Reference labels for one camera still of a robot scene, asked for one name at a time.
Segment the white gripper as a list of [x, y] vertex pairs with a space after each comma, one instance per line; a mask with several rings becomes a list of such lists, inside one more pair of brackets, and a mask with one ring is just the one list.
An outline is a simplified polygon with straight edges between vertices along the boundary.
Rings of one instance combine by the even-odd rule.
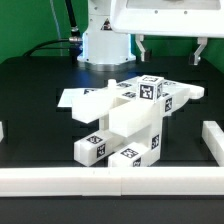
[[142, 62], [151, 60], [152, 51], [140, 34], [198, 37], [189, 56], [197, 66], [208, 38], [224, 37], [224, 0], [112, 0], [110, 22], [115, 32], [136, 34]]

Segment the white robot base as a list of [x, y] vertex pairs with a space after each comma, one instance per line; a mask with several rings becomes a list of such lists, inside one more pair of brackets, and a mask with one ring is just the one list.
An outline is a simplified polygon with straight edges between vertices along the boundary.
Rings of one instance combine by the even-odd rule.
[[110, 23], [111, 0], [88, 0], [88, 27], [82, 35], [80, 67], [95, 71], [118, 71], [136, 60], [131, 53], [131, 36], [115, 33]]

